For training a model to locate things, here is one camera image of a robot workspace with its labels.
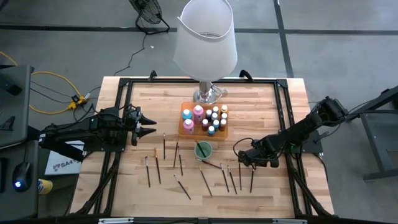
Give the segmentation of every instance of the concrete floor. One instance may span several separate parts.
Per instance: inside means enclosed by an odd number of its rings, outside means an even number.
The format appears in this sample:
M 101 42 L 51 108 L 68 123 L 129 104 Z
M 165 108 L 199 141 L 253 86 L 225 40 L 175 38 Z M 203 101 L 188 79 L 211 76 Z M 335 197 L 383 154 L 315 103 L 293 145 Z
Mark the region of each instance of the concrete floor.
M 165 20 L 175 27 L 176 17 L 188 1 L 159 2 Z M 235 28 L 278 28 L 273 0 L 229 2 L 234 9 Z M 395 0 L 279 2 L 286 29 L 398 29 L 398 2 Z M 133 27 L 136 16 L 129 3 L 122 0 L 14 0 L 0 12 L 0 22 Z M 103 76 L 125 67 L 130 55 L 141 48 L 143 37 L 140 32 L 1 30 L 0 50 L 19 63 L 34 66 L 36 71 L 65 75 L 86 93 L 100 85 Z M 156 70 L 160 76 L 183 76 L 172 61 L 174 44 L 175 33 L 148 36 L 146 49 L 134 56 L 131 68 L 120 75 L 149 75 L 151 70 Z M 254 77 L 287 77 L 279 34 L 238 33 L 236 44 L 238 65 L 231 76 L 236 77 L 245 69 Z M 398 84 L 396 35 L 288 34 L 287 45 L 294 77 L 304 78 L 309 101 L 329 95 L 351 109 Z M 0 63 L 10 62 L 0 57 Z M 33 80 L 64 93 L 73 93 L 66 83 L 54 77 L 37 75 Z M 58 99 L 68 100 L 62 96 Z M 47 111 L 65 107 L 35 93 L 31 94 L 31 104 Z M 31 111 L 29 115 L 29 124 L 37 129 L 51 122 L 72 121 L 72 113 L 46 116 Z M 343 124 L 322 144 L 335 213 L 346 218 L 397 222 L 398 179 L 362 180 L 363 175 L 377 171 L 377 165 L 359 120 Z M 63 191 L 47 197 L 40 215 L 64 213 L 73 189 Z

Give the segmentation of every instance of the lamp base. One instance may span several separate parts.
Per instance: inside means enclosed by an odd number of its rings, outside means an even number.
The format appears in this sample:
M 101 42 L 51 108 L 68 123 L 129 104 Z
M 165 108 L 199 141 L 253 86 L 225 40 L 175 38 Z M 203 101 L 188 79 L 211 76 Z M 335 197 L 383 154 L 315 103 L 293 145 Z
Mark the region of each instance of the lamp base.
M 200 82 L 199 90 L 193 93 L 193 101 L 196 103 L 215 103 L 218 100 L 217 92 L 212 89 L 211 82 Z

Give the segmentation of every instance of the lamp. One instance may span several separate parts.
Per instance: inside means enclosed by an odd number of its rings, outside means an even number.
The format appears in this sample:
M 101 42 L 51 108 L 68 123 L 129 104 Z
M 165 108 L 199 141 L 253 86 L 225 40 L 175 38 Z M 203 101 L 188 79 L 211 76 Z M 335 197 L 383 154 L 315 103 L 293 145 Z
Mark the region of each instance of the lamp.
M 214 103 L 223 93 L 211 82 L 229 75 L 238 61 L 232 8 L 226 0 L 191 0 L 177 19 L 174 61 L 200 81 L 193 100 Z

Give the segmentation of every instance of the wooden tabletop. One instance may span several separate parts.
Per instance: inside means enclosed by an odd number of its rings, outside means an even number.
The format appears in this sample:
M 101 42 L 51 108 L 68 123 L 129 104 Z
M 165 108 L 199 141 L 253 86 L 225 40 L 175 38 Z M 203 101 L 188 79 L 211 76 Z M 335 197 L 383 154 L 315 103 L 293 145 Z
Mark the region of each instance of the wooden tabletop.
M 114 106 L 120 77 L 104 77 L 97 110 Z M 295 121 L 300 121 L 310 111 L 303 79 L 287 79 Z M 192 83 L 135 83 L 131 103 L 141 106 L 143 114 L 157 121 L 155 133 L 138 141 L 133 147 L 127 140 L 122 153 L 118 180 L 114 195 L 112 216 L 129 217 L 221 217 L 221 218 L 289 218 L 294 216 L 286 163 L 283 156 L 278 168 L 259 167 L 254 174 L 252 193 L 249 192 L 251 169 L 242 166 L 242 190 L 239 190 L 238 160 L 233 144 L 246 137 L 260 139 L 274 134 L 279 129 L 274 88 L 268 84 L 222 84 L 228 95 L 220 103 L 228 105 L 229 136 L 225 141 L 210 141 L 213 154 L 210 162 L 230 166 L 237 186 L 235 195 L 230 177 L 227 175 L 229 193 L 219 169 L 203 165 L 195 159 L 191 139 L 180 139 L 183 176 L 178 166 L 173 169 L 174 151 L 177 142 L 180 105 L 192 101 L 197 84 Z M 166 159 L 163 160 L 163 133 L 166 134 Z M 154 148 L 157 149 L 162 184 L 159 184 Z M 249 149 L 249 142 L 242 142 L 237 150 Z M 145 157 L 149 158 L 151 188 L 148 187 Z M 83 161 L 71 212 L 77 211 L 89 199 L 100 179 L 103 152 L 94 152 Z M 318 201 L 333 213 L 328 184 L 320 161 L 311 154 L 303 155 L 305 176 L 310 190 Z M 200 174 L 201 167 L 214 197 Z M 174 175 L 190 194 L 184 194 Z M 103 208 L 107 199 L 104 191 Z M 304 211 L 301 191 L 298 191 L 300 208 Z

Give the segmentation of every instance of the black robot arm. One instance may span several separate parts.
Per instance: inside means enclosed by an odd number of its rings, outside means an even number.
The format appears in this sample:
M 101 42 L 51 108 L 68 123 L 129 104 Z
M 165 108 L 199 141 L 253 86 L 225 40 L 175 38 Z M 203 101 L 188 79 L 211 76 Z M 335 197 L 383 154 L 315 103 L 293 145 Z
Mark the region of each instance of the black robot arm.
M 252 148 L 247 151 L 239 151 L 239 162 L 245 166 L 278 167 L 278 158 L 284 150 L 292 146 L 300 146 L 310 133 L 321 126 L 333 127 L 341 124 L 348 115 L 340 102 L 332 100 L 328 96 L 319 102 L 311 112 L 300 122 L 277 134 L 268 135 L 260 140 L 252 140 Z
M 156 131 L 153 128 L 141 127 L 156 124 L 141 113 L 141 107 L 129 105 L 123 109 L 127 110 L 127 115 L 123 118 L 119 117 L 119 108 L 112 107 L 75 123 L 51 124 L 40 132 L 39 146 L 82 161 L 82 152 L 65 142 L 82 141 L 85 143 L 85 151 L 115 152 L 124 150 L 127 132 L 132 132 L 131 144 L 136 146 L 138 138 Z

